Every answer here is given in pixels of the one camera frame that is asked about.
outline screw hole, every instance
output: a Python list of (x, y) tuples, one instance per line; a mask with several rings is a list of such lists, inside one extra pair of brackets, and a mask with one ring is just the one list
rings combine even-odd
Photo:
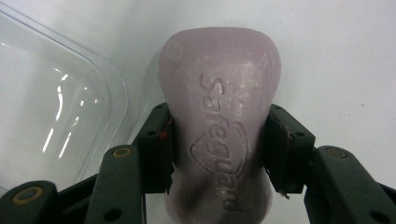
[(155, 135), (157, 132), (154, 132), (154, 131), (149, 131), (148, 132), (148, 136), (152, 136), (152, 135)]
[(36, 200), (42, 193), (43, 188), (41, 187), (34, 186), (23, 189), (12, 198), (12, 202), (16, 205), (23, 205)]
[(112, 222), (121, 217), (122, 211), (119, 208), (113, 208), (106, 212), (105, 214), (105, 221)]
[(305, 134), (304, 133), (300, 133), (300, 132), (297, 132), (297, 133), (295, 133), (297, 136), (300, 136), (300, 137), (304, 137), (305, 136)]
[(390, 219), (387, 217), (387, 215), (384, 215), (381, 212), (377, 212), (377, 211), (370, 211), (370, 215), (372, 216), (372, 218), (380, 223), (390, 223)]
[(131, 149), (129, 148), (119, 148), (113, 151), (113, 157), (115, 158), (122, 158), (129, 156), (132, 153)]

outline clear plastic container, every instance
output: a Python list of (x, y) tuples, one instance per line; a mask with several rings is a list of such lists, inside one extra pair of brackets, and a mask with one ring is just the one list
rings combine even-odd
[(128, 107), (111, 63), (0, 3), (0, 78), (0, 191), (97, 172)]

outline transparent plastic tray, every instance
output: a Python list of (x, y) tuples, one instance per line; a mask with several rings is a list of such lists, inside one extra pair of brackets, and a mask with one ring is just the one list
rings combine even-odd
[(128, 106), (111, 63), (0, 3), (0, 78), (1, 188), (97, 172)]

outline pink soap bar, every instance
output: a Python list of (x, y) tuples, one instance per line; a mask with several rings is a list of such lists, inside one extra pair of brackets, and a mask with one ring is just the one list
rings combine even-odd
[(182, 224), (261, 223), (272, 193), (262, 168), (262, 127), (280, 78), (271, 39), (245, 28), (173, 35), (160, 83), (174, 118), (175, 172), (165, 197)]

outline metal screw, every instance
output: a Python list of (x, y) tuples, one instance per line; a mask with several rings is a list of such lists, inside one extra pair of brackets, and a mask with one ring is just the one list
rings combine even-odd
[(115, 158), (127, 157), (131, 154), (132, 154), (131, 149), (127, 147), (119, 148), (113, 151), (113, 157)]
[(333, 148), (333, 147), (326, 148), (326, 152), (329, 155), (334, 156), (339, 159), (345, 159), (347, 157), (347, 154), (345, 152), (341, 151), (340, 149)]
[(23, 205), (36, 200), (42, 193), (43, 188), (41, 187), (23, 189), (12, 198), (12, 202), (16, 205)]

